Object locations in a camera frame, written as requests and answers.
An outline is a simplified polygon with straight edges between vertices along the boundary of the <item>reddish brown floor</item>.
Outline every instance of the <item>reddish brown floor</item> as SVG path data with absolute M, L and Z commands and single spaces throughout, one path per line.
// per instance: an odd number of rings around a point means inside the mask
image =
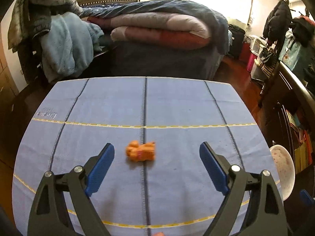
M 260 125 L 262 115 L 257 107 L 260 87 L 251 82 L 244 63 L 224 57 L 214 81 L 230 83 Z M 14 110 L 9 111 L 4 125 L 5 132 L 0 132 L 0 205 L 12 221 L 12 177 L 18 146 L 28 123 L 49 90 L 50 87 L 42 87 L 40 84 L 24 89 L 14 102 Z

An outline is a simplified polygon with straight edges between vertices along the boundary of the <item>orange toy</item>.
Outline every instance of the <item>orange toy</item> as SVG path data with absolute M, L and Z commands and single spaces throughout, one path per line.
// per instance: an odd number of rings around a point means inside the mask
M 155 142 L 139 145 L 137 140 L 131 141 L 126 147 L 126 155 L 132 161 L 154 160 Z

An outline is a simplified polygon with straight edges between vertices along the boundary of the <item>headboard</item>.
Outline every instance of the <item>headboard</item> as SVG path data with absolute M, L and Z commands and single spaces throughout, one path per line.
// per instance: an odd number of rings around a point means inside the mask
M 106 5 L 111 3 L 132 3 L 132 2 L 139 2 L 140 0 L 77 0 L 80 6 L 86 5 Z

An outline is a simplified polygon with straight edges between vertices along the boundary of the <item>light blue tablecloth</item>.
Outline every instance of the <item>light blue tablecloth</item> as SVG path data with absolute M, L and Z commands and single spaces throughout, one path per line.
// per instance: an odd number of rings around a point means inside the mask
M 132 140 L 155 141 L 156 160 L 128 161 L 125 147 Z M 268 169 L 278 183 L 264 137 L 229 84 L 153 77 L 59 82 L 19 147 L 12 189 L 16 226 L 26 236 L 45 171 L 67 173 L 109 142 L 115 158 L 91 200 L 111 235 L 203 235 L 223 200 L 199 157 L 204 141 L 248 172 Z M 75 230 L 82 233 L 65 195 Z M 233 233 L 240 229 L 248 199 L 245 193 Z

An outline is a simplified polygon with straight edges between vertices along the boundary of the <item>blue rubber pad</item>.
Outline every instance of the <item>blue rubber pad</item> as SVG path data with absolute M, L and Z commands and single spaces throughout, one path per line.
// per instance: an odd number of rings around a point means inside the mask
M 305 189 L 300 191 L 300 199 L 308 207 L 312 207 L 314 205 L 313 198 L 308 194 L 308 192 Z
M 114 146 L 110 144 L 88 175 L 87 185 L 85 188 L 85 194 L 88 197 L 91 197 L 92 193 L 96 193 L 100 188 L 100 185 L 114 160 L 114 156 L 115 149 Z
M 204 143 L 200 145 L 199 155 L 215 189 L 225 196 L 229 192 L 229 188 L 227 187 L 227 175 Z

